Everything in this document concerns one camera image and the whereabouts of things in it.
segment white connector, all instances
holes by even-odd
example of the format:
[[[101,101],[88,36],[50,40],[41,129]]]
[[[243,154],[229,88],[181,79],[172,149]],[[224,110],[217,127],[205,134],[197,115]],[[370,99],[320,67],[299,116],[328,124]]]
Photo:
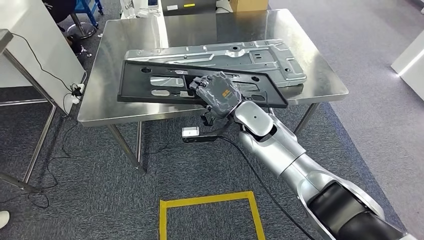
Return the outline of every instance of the white connector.
[[[74,85],[76,85],[76,86],[78,86],[79,88],[81,88],[79,91],[81,92],[81,94],[82,93],[84,93],[84,89],[86,88],[86,86],[84,85],[84,84],[82,84],[82,83],[80,83],[80,84],[74,84]],[[80,96],[71,96],[71,99],[72,99],[72,103],[73,104],[79,104],[80,103],[80,101],[81,101],[81,97]]]

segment yellow floor marking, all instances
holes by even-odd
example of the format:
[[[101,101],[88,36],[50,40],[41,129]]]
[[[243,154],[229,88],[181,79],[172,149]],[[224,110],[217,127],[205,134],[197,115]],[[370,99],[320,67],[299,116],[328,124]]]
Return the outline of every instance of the yellow floor marking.
[[[190,205],[210,204],[225,202],[231,200],[248,199],[250,211],[253,217],[254,227],[256,229],[257,239],[265,240],[264,229],[262,228],[261,217],[259,216],[258,206],[256,205],[255,195],[252,191],[242,191],[212,196],[201,196],[192,198],[183,198],[177,200],[163,201],[159,205],[159,235],[160,240],[167,239],[167,209],[178,208]]]

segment black plastic panel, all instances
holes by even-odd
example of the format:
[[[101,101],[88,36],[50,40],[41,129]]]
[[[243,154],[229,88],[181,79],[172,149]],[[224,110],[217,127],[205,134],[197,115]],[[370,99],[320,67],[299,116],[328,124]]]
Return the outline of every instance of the black plastic panel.
[[[142,102],[163,104],[206,105],[188,88],[195,77],[224,72],[237,86],[245,100],[252,101],[260,107],[286,108],[287,100],[266,73],[249,72],[189,65],[176,65],[154,62],[124,60],[118,102]],[[158,86],[151,84],[151,78],[179,78],[179,86]],[[169,95],[153,95],[152,91],[169,92]]]

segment power cord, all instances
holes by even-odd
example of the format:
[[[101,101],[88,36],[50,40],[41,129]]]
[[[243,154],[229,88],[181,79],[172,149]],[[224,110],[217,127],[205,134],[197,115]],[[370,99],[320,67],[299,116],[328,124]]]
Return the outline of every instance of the power cord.
[[[293,219],[292,216],[290,216],[290,214],[278,203],[278,201],[274,198],[274,196],[271,194],[270,190],[267,188],[267,186],[265,185],[264,181],[262,180],[262,178],[259,176],[259,174],[256,172],[255,168],[253,167],[252,163],[249,161],[248,157],[245,155],[245,153],[240,149],[239,146],[237,146],[237,144],[235,144],[233,141],[231,141],[230,139],[224,137],[224,136],[218,136],[219,139],[222,139],[228,143],[230,143],[231,145],[233,145],[243,156],[244,160],[246,160],[247,164],[249,165],[250,169],[252,170],[252,172],[254,173],[254,175],[256,176],[256,178],[259,180],[260,184],[262,185],[262,187],[265,189],[266,193],[268,193],[268,195],[271,197],[272,201],[278,206],[278,208],[284,213],[284,215],[290,219],[290,221],[292,221],[294,223],[294,225],[296,225],[296,227],[298,229],[300,229],[310,240],[315,240],[309,233],[306,232],[306,230],[300,226],[300,224]]]
[[[19,195],[16,195],[16,196],[14,196],[14,197],[12,197],[12,198],[9,198],[9,199],[7,199],[7,200],[5,200],[5,201],[0,201],[0,204],[5,204],[5,203],[7,203],[7,202],[10,202],[10,201],[12,201],[12,200],[14,200],[14,199],[16,199],[16,198],[19,198],[19,197],[21,197],[21,196],[24,196],[24,195],[27,195],[27,198],[31,201],[31,203],[35,206],[35,207],[37,207],[37,208],[39,208],[39,209],[47,209],[49,206],[50,206],[50,201],[49,201],[49,198],[47,197],[47,195],[45,194],[45,192],[44,192],[44,190],[46,190],[46,189],[51,189],[51,188],[54,188],[54,187],[56,187],[58,184],[59,184],[59,182],[58,182],[58,180],[57,180],[57,178],[55,177],[55,175],[50,171],[50,169],[49,169],[49,166],[50,166],[50,163],[52,162],[52,161],[54,161],[54,160],[57,160],[57,159],[70,159],[71,158],[71,156],[70,156],[70,154],[65,150],[65,142],[66,142],[66,140],[68,139],[68,137],[69,137],[69,135],[68,135],[68,133],[72,130],[72,129],[74,129],[76,126],[78,125],[78,122],[76,122],[72,127],[70,127],[66,132],[65,132],[65,134],[63,135],[63,141],[62,141],[62,145],[61,145],[61,150],[62,150],[62,152],[65,154],[65,156],[60,156],[60,157],[53,157],[53,158],[51,158],[48,162],[47,162],[47,171],[49,172],[49,174],[53,177],[53,179],[54,179],[54,184],[53,185],[51,185],[51,186],[47,186],[47,187],[42,187],[40,190],[40,192],[25,192],[25,193],[22,193],[22,194],[19,194]],[[39,205],[39,204],[37,204],[37,203],[35,203],[34,202],[34,200],[31,198],[31,196],[44,196],[45,197],[45,199],[46,199],[46,201],[47,201],[47,204],[46,205]]]
[[[64,82],[62,79],[60,79],[60,78],[58,78],[57,76],[53,75],[53,74],[52,74],[52,73],[50,73],[49,71],[44,70],[44,68],[43,68],[43,66],[41,65],[41,63],[40,63],[39,59],[37,58],[36,53],[34,52],[33,48],[31,47],[30,43],[28,42],[28,40],[27,40],[25,37],[23,37],[23,36],[21,36],[21,35],[19,35],[19,34],[13,33],[13,32],[11,32],[11,34],[12,34],[12,35],[14,35],[14,36],[20,37],[21,39],[23,39],[23,40],[26,42],[26,44],[28,45],[28,47],[29,47],[29,49],[31,50],[32,54],[34,55],[35,60],[37,61],[37,63],[38,63],[38,65],[39,65],[40,69],[41,69],[43,72],[45,72],[46,74],[49,74],[49,75],[50,75],[50,76],[52,76],[53,78],[55,78],[55,79],[59,80],[59,81],[63,84],[63,86],[64,86],[64,87],[65,87],[65,88],[66,88],[69,92],[71,92],[71,93],[72,93],[72,90],[71,90],[68,86],[66,86],[65,82]]]
[[[225,11],[227,11],[227,12],[231,13],[231,11],[230,11],[230,10],[228,10],[228,9],[226,9],[226,8],[222,7],[222,6],[217,6],[217,7],[216,7],[216,10],[218,10],[218,9],[224,9]]]

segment metal frame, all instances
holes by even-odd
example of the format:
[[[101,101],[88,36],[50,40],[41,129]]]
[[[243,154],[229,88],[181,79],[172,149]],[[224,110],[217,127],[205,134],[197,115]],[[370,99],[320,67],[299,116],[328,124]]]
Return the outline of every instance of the metal frame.
[[[64,112],[49,96],[49,94],[39,85],[39,83],[34,79],[34,77],[25,69],[25,67],[7,50],[5,49],[3,52],[4,56],[10,61],[10,63],[32,84],[32,86],[44,97],[44,99],[31,99],[31,100],[21,100],[21,101],[7,101],[0,102],[1,106],[15,106],[15,105],[25,105],[25,104],[38,104],[38,103],[46,103],[49,102],[52,105],[50,114],[48,115],[47,121],[42,129],[41,136],[35,146],[35,150],[32,154],[31,160],[29,162],[29,166],[25,172],[25,176],[22,181],[17,180],[16,178],[7,175],[6,173],[0,172],[0,180],[3,180],[11,185],[14,185],[24,191],[29,193],[39,193],[41,189],[36,188],[28,184],[30,181],[31,175],[34,170],[34,166],[37,162],[37,158],[40,154],[41,148],[43,147],[44,140],[46,139],[46,135],[49,132],[50,125],[52,123],[53,117],[55,115],[56,109],[60,109],[65,115],[68,115]]]
[[[309,120],[311,119],[312,115],[315,113],[317,108],[320,106],[320,103],[312,103],[310,107],[307,109],[305,115],[303,116],[302,120],[297,125],[296,129],[294,130],[295,135],[299,135],[300,132],[305,128]],[[275,116],[274,109],[269,109],[271,114]],[[121,132],[117,128],[115,124],[107,125],[107,128],[112,133],[113,137],[119,144],[120,148],[123,150],[123,152],[126,154],[126,156],[129,158],[130,162],[134,166],[135,169],[137,169],[142,176],[144,176],[147,172],[147,166],[143,165],[142,161],[142,131],[143,131],[143,122],[139,121],[137,124],[137,144],[135,148],[135,154],[131,150],[128,143],[125,141],[124,137],[122,136]]]
[[[120,148],[124,151],[126,156],[131,161],[132,165],[135,169],[137,169],[142,176],[146,174],[147,168],[143,166],[142,162],[142,122],[139,121],[137,125],[137,147],[136,147],[136,155],[131,150],[130,146],[128,146],[128,143],[125,141],[124,137],[122,136],[121,132],[117,128],[115,124],[107,125],[107,128],[112,133],[115,140],[118,142]]]
[[[301,131],[305,128],[306,124],[311,119],[312,115],[315,113],[317,108],[320,106],[320,102],[312,103],[310,107],[307,109],[305,115],[303,116],[302,120],[300,120],[299,125],[297,125],[296,129],[294,130],[294,134],[298,136]]]

